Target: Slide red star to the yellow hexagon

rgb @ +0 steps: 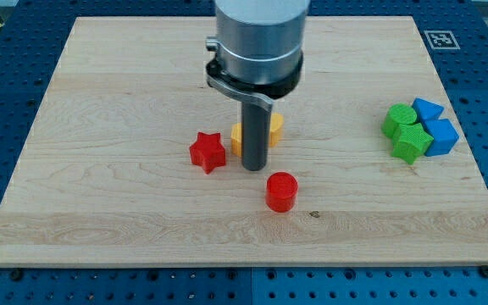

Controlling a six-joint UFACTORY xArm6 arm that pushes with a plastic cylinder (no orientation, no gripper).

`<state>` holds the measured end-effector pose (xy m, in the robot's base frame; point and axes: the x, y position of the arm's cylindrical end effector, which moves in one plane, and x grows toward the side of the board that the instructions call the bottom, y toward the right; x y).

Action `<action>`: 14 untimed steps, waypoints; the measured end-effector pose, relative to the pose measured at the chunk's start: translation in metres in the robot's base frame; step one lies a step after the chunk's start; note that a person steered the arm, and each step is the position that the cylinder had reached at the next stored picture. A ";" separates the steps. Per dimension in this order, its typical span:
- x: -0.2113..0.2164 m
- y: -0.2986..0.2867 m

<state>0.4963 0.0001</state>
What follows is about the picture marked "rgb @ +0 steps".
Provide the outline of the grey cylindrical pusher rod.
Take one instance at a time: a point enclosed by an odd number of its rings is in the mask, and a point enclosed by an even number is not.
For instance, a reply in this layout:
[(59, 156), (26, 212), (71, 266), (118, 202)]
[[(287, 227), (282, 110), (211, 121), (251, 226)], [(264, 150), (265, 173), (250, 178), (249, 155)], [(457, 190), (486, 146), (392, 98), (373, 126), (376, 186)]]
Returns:
[(241, 164), (259, 171), (267, 163), (271, 112), (259, 106), (241, 105)]

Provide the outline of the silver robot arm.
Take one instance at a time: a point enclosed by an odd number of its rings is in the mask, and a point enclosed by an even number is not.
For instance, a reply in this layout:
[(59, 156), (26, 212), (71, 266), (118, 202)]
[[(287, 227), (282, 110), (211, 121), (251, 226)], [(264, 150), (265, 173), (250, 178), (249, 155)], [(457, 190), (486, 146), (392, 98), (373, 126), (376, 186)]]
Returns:
[(267, 163), (274, 100), (298, 84), (310, 0), (216, 0), (216, 34), (205, 44), (209, 86), (241, 103), (241, 164)]

